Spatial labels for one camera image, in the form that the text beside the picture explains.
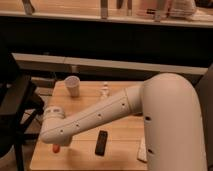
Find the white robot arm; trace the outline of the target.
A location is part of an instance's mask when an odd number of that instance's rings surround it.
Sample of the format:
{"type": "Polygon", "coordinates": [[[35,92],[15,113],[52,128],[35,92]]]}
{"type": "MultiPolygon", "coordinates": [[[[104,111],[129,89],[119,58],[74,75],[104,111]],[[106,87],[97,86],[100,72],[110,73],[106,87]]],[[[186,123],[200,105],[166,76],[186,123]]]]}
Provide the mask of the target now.
{"type": "Polygon", "coordinates": [[[187,79],[173,73],[124,88],[71,116],[60,107],[48,107],[40,138],[66,146],[78,133],[138,113],[144,116],[149,171],[208,171],[197,92],[187,79]]]}

